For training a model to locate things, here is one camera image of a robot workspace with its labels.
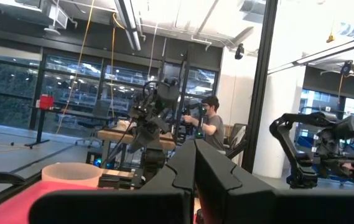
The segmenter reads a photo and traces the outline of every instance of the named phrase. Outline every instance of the pillar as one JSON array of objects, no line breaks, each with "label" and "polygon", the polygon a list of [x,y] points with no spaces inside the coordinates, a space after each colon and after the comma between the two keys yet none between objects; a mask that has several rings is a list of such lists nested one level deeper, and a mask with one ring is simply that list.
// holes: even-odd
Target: pillar
[{"label": "pillar", "polygon": [[[278,6],[269,69],[302,57],[299,11],[288,4]],[[259,128],[253,173],[280,178],[286,155],[269,125],[284,113],[297,113],[300,105],[305,67],[295,67],[268,75]]]}]

